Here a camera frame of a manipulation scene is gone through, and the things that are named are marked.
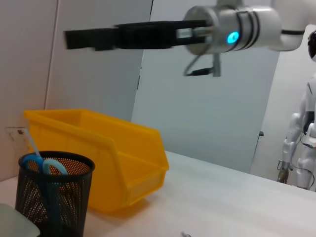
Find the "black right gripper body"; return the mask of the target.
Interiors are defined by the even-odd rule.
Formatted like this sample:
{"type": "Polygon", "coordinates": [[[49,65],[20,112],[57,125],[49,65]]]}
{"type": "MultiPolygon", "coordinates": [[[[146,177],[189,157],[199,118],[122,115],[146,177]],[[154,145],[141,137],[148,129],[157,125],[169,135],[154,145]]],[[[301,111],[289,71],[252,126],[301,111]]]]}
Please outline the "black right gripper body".
{"type": "Polygon", "coordinates": [[[154,21],[115,25],[114,49],[169,49],[204,43],[212,24],[206,20],[154,21]]]}

